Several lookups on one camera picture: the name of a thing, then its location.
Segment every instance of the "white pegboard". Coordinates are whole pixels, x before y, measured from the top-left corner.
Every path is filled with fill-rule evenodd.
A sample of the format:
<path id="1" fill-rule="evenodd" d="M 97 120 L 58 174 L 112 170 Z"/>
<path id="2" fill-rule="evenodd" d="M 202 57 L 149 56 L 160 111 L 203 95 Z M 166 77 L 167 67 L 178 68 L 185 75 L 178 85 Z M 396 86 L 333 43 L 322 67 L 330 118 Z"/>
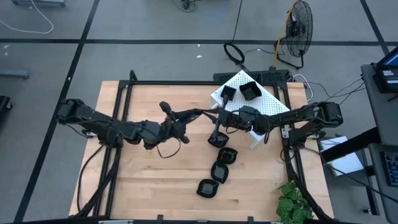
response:
<path id="1" fill-rule="evenodd" d="M 254 79 L 252 79 L 246 72 L 241 70 L 238 74 L 236 74 L 234 77 L 232 77 L 228 82 L 226 82 L 224 85 L 219 87 L 216 91 L 214 91 L 211 94 L 211 97 L 213 100 L 215 100 L 219 105 L 222 105 L 223 99 L 221 97 L 221 92 L 223 91 L 223 88 L 225 85 L 230 86 L 232 88 L 236 89 L 236 93 L 234 95 L 234 98 L 232 101 L 228 101 L 226 104 L 225 109 L 228 111 L 233 111 L 233 110 L 238 110 L 242 108 L 243 106 L 250 106 L 258 111 L 260 111 L 262 114 L 266 115 L 274 115 L 278 113 L 283 113 L 288 111 L 289 109 L 281 103 L 277 98 L 275 98 L 271 93 L 269 93 L 264 87 L 262 87 L 260 84 L 256 82 L 257 87 L 261 90 L 261 96 L 257 97 L 253 100 L 246 101 L 239 90 L 240 85 L 244 85 L 248 82 L 256 82 Z M 250 145 L 250 148 L 253 149 L 259 142 L 262 141 L 264 138 L 263 136 L 257 135 L 255 132 L 250 131 L 250 134 L 254 138 L 254 142 Z"/>

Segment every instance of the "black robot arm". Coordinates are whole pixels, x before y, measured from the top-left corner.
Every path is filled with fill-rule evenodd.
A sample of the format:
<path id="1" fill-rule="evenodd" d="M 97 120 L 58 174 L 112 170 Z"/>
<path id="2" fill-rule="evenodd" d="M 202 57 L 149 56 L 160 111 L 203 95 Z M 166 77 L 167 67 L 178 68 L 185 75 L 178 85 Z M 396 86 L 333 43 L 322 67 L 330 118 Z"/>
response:
<path id="1" fill-rule="evenodd" d="M 205 110 L 207 113 L 218 113 L 220 125 L 226 128 L 236 128 L 243 131 L 254 131 L 258 135 L 269 134 L 274 128 L 308 121 L 298 129 L 291 129 L 289 142 L 293 147 L 302 147 L 310 135 L 316 134 L 322 128 L 335 128 L 343 123 L 340 106 L 334 102 L 320 102 L 305 105 L 299 109 L 275 114 L 261 114 L 257 109 L 243 106 L 237 111 L 226 111 L 223 108 Z M 216 119 L 208 115 L 215 123 Z"/>
<path id="2" fill-rule="evenodd" d="M 193 109 L 175 113 L 169 104 L 161 102 L 160 107 L 167 114 L 161 124 L 153 121 L 120 121 L 93 110 L 81 100 L 63 100 L 57 113 L 60 124 L 79 124 L 95 133 L 101 144 L 122 148 L 123 139 L 130 144 L 144 141 L 146 149 L 153 149 L 159 143 L 170 138 L 177 138 L 187 144 L 186 125 L 201 115 L 201 110 Z"/>

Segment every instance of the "wooden tabletop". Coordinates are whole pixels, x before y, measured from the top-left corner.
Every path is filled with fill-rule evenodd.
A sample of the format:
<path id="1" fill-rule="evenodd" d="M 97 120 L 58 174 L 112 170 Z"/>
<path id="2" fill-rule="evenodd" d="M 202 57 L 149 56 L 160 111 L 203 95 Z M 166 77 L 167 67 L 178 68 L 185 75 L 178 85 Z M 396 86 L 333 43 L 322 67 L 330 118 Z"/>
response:
<path id="1" fill-rule="evenodd" d="M 118 82 L 103 82 L 96 110 L 112 115 Z M 292 109 L 307 104 L 301 83 L 289 83 Z M 151 120 L 163 122 L 165 114 L 159 107 L 166 101 L 174 111 L 190 108 L 209 108 L 210 94 L 218 86 L 188 85 L 134 85 L 127 120 Z M 272 87 L 267 90 L 273 93 Z M 123 93 L 119 119 L 123 111 Z M 238 131 L 230 134 L 227 147 L 237 150 L 236 162 L 229 165 L 229 176 L 220 184 L 214 198 L 203 198 L 196 194 L 202 179 L 211 179 L 210 169 L 216 161 L 218 149 L 209 145 L 207 139 L 213 124 L 201 116 L 187 126 L 189 144 L 182 144 L 180 152 L 170 159 L 159 157 L 156 149 L 147 151 L 142 145 L 125 142 L 121 154 L 118 179 L 111 218 L 156 219 L 164 215 L 165 220 L 234 220 L 245 221 L 253 216 L 256 221 L 276 221 L 281 185 L 287 182 L 284 162 L 279 154 L 282 150 L 280 132 L 275 128 L 267 144 L 259 143 L 249 148 L 252 137 Z M 307 140 L 307 147 L 318 149 L 314 140 Z M 96 138 L 89 139 L 82 164 L 99 148 Z M 159 144 L 164 156 L 178 148 L 178 141 L 171 139 Z M 98 186 L 105 150 L 103 149 L 88 165 L 83 174 L 81 206 L 88 201 Z M 328 189 L 321 160 L 318 155 L 300 151 L 307 189 L 319 206 L 333 216 Z M 101 213 L 104 213 L 108 190 L 103 195 Z M 70 214 L 76 214 L 76 192 Z"/>

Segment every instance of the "metal clamp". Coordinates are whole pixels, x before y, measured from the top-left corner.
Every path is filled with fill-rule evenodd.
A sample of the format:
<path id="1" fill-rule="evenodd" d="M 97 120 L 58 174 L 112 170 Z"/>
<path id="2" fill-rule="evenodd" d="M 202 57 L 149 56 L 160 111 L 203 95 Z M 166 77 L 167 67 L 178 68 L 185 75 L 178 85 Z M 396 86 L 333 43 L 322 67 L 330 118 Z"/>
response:
<path id="1" fill-rule="evenodd" d="M 289 131 L 291 130 L 291 128 L 282 128 L 282 138 L 283 139 L 288 139 L 289 138 Z M 309 139 L 318 139 L 319 138 L 319 134 L 312 134 L 310 136 L 308 136 L 307 138 Z"/>

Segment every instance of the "concrete floor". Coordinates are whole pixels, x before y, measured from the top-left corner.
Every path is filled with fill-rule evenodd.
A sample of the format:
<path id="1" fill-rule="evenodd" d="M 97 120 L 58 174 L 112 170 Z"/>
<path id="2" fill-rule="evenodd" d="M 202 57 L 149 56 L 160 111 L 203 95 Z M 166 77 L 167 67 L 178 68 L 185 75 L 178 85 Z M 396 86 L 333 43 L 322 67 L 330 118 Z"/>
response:
<path id="1" fill-rule="evenodd" d="M 377 62 L 380 46 L 330 46 L 326 41 L 377 42 L 359 0 L 308 0 L 314 18 L 313 45 L 305 55 L 305 67 L 292 73 L 321 83 L 334 93 L 359 78 L 360 66 Z M 395 0 L 366 0 L 385 41 L 397 42 Z M 0 24 L 1 39 L 80 39 L 94 0 L 69 0 L 66 8 L 40 6 L 54 23 L 47 35 L 16 32 Z M 88 39 L 124 40 L 224 40 L 232 38 L 239 0 L 203 0 L 191 14 L 178 11 L 170 1 L 101 0 Z M 275 40 L 289 1 L 244 1 L 237 40 Z M 0 19 L 20 29 L 47 30 L 49 25 L 34 9 L 0 2 Z M 26 69 L 30 79 L 0 78 L 0 95 L 12 98 L 14 107 L 0 129 L 0 223 L 12 222 L 42 146 L 55 105 L 78 44 L 0 42 L 0 68 Z M 271 45 L 239 45 L 243 50 Z M 284 57 L 298 62 L 289 55 Z M 267 70 L 273 55 L 249 53 L 250 70 Z M 214 73 L 238 72 L 222 44 L 85 44 L 67 97 L 81 98 L 95 107 L 101 82 L 127 79 L 133 69 L 140 80 L 211 80 Z M 319 86 L 312 86 L 312 101 L 325 100 Z M 365 91 L 355 93 L 341 106 L 345 122 L 327 130 L 353 137 L 374 127 Z M 24 221 L 63 218 L 68 215 L 86 141 L 72 130 L 57 126 L 47 157 L 30 200 Z M 362 213 L 368 208 L 366 191 L 325 169 L 335 217 L 358 223 L 386 223 L 383 216 Z M 355 173 L 365 179 L 362 172 Z"/>

